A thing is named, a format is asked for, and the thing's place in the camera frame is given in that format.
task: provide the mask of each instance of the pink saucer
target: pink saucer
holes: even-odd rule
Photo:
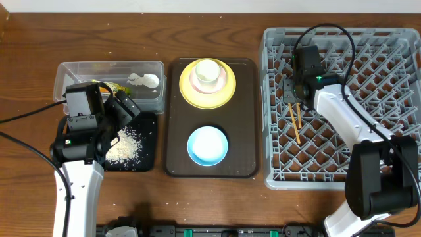
[[[196,66],[191,69],[190,72],[190,84],[191,87],[203,94],[213,94],[219,92],[226,85],[226,73],[225,70],[219,65],[220,74],[219,77],[210,84],[204,84],[199,81],[196,75]]]

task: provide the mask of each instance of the light blue plate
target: light blue plate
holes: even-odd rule
[[[204,126],[190,135],[187,141],[187,152],[198,165],[216,165],[225,158],[228,152],[228,140],[219,129]]]

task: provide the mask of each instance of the white wall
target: white wall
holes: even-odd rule
[[[421,13],[421,0],[0,0],[13,12]]]

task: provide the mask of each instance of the wooden table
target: wooden table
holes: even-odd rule
[[[65,61],[160,60],[166,75],[179,57],[247,57],[258,62],[266,28],[335,22],[346,27],[410,27],[419,14],[17,14],[0,44],[0,119],[52,103],[57,66]],[[0,130],[48,154],[62,107],[2,124]],[[145,224],[282,226],[316,224],[345,200],[343,192],[274,191],[262,171],[248,180],[170,178],[161,168],[164,116],[153,170],[107,172],[98,223],[123,215]],[[0,138],[0,236],[51,236],[53,170],[33,153]],[[390,218],[407,222],[415,210]],[[421,235],[421,224],[397,229]]]

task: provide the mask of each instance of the wooden stick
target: wooden stick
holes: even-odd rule
[[[303,125],[301,124],[301,108],[300,108],[300,103],[297,103],[297,114],[298,114],[298,128],[302,128]]]
[[[297,137],[297,143],[300,144],[300,136],[298,135],[297,125],[295,124],[294,112],[292,111],[291,103],[288,103],[289,113],[291,114],[292,124],[294,125],[295,137]]]

